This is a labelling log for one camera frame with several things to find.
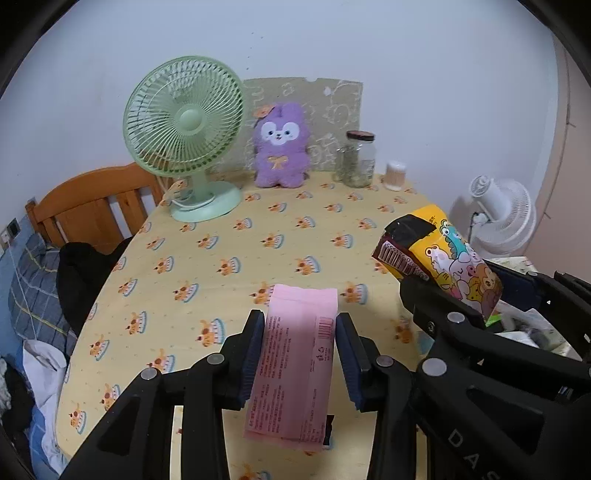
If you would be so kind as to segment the pink tissue packet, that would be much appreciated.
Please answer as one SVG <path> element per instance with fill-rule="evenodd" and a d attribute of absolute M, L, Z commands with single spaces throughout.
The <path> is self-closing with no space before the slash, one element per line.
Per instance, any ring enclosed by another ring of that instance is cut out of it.
<path fill-rule="evenodd" d="M 245 415 L 245 437 L 284 448 L 324 448 L 339 295 L 277 284 Z"/>

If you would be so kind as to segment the cartoon snack packet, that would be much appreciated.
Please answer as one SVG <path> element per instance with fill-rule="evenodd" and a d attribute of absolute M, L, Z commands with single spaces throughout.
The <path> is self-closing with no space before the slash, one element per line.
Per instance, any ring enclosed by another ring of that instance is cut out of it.
<path fill-rule="evenodd" d="M 501 299 L 501 280 L 437 205 L 394 219 L 373 252 L 397 279 L 419 277 L 485 319 Z"/>

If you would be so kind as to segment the yellow cartoon tablecloth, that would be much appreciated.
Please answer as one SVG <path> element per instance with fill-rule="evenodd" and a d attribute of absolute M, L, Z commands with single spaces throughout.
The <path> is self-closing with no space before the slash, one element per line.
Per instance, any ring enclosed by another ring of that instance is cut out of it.
<path fill-rule="evenodd" d="M 297 189 L 239 181 L 242 203 L 204 223 L 147 218 L 92 305 L 71 356 L 56 432 L 72 458 L 117 396 L 146 367 L 191 367 L 266 310 L 276 285 L 334 288 L 339 309 L 381 353 L 415 368 L 415 326 L 399 284 L 373 256 L 384 228 L 426 206 L 423 192 L 380 181 L 352 189 L 315 172 Z"/>

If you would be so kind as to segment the yellow cartoon storage bag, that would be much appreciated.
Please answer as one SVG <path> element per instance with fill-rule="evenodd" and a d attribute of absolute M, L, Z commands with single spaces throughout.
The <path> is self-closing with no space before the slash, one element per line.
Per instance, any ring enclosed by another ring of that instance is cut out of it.
<path fill-rule="evenodd" d="M 490 329 L 544 351 L 590 362 L 590 283 L 538 271 L 524 257 L 487 262 L 503 285 Z"/>

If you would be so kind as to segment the cotton swab container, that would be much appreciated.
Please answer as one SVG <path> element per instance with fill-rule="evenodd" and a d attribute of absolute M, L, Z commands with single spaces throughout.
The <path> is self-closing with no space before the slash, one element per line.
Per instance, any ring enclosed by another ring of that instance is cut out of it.
<path fill-rule="evenodd" d="M 391 191 L 401 191 L 405 185 L 407 166 L 401 162 L 390 161 L 383 176 L 384 186 Z"/>

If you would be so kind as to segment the black clothing on bed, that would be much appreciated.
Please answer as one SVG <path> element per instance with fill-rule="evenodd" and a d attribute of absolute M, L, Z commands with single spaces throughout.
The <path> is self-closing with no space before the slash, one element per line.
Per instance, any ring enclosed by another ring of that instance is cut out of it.
<path fill-rule="evenodd" d="M 132 238 L 124 239 L 109 254 L 83 242 L 69 242 L 59 251 L 57 296 L 63 317 L 79 336 L 103 285 Z"/>

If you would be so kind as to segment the white floor fan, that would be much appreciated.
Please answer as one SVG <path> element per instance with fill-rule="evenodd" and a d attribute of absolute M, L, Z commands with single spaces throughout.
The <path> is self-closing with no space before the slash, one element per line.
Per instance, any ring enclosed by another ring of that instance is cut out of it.
<path fill-rule="evenodd" d="M 487 175 L 472 180 L 449 215 L 470 245 L 487 259 L 521 252 L 537 224 L 535 202 L 522 183 Z"/>

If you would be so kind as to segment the glass jar with lid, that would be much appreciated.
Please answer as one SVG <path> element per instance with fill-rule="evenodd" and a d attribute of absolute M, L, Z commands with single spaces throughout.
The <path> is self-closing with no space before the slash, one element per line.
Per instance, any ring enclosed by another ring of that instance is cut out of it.
<path fill-rule="evenodd" d="M 351 188 L 365 188 L 373 182 L 377 150 L 372 132 L 349 130 L 335 160 L 335 181 Z"/>

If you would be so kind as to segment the purple plush toy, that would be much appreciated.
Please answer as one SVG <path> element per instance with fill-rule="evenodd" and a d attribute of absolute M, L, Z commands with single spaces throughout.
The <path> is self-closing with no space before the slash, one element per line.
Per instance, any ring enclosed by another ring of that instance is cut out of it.
<path fill-rule="evenodd" d="M 259 188 L 298 188 L 311 166 L 307 152 L 310 129 L 301 104 L 264 105 L 253 113 L 252 142 L 256 158 L 254 183 Z"/>

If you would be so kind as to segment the white clothing pile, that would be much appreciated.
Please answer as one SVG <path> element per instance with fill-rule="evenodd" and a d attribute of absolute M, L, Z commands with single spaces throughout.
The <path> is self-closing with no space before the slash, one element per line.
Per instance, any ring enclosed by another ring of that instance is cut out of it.
<path fill-rule="evenodd" d="M 1 356 L 1 437 L 10 453 L 35 479 L 58 479 L 42 446 L 45 417 L 37 407 L 22 353 Z"/>

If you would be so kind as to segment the blue plaid bedding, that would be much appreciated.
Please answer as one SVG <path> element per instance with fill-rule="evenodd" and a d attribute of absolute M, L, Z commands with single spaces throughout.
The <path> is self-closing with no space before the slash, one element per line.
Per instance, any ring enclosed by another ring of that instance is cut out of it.
<path fill-rule="evenodd" d="M 33 233 L 13 265 L 8 290 L 10 325 L 20 340 L 38 340 L 70 357 L 77 335 L 70 327 L 57 295 L 59 249 Z"/>

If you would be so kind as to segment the green desk fan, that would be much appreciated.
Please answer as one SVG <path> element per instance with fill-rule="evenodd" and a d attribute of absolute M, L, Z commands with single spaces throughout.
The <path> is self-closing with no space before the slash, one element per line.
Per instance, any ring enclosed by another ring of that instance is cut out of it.
<path fill-rule="evenodd" d="M 204 222 L 238 207 L 242 193 L 208 171 L 238 138 L 242 81 L 221 61 L 182 56 L 150 71 L 130 95 L 123 137 L 134 161 L 171 184 L 162 200 L 181 222 Z"/>

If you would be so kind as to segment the beige patterned board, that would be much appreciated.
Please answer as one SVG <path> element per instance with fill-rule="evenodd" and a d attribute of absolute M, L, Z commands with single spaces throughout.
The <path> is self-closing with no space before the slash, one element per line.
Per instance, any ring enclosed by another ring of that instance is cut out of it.
<path fill-rule="evenodd" d="M 245 121 L 231 149 L 214 165 L 215 173 L 252 170 L 254 146 L 253 113 L 259 108 L 286 102 L 301 104 L 311 131 L 308 154 L 311 168 L 329 171 L 335 167 L 338 149 L 346 131 L 360 128 L 363 84 L 358 81 L 304 77 L 253 78 L 243 81 Z"/>

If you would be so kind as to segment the wall socket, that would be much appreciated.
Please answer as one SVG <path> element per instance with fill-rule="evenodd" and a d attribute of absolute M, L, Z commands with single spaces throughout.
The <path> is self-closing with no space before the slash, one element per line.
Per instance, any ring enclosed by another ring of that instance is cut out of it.
<path fill-rule="evenodd" d="M 21 227 L 20 227 L 20 224 L 16 218 L 14 218 L 13 220 L 11 220 L 8 223 L 8 225 L 6 227 L 6 231 L 7 231 L 8 236 L 11 240 L 15 239 L 18 236 L 18 234 L 21 231 Z"/>

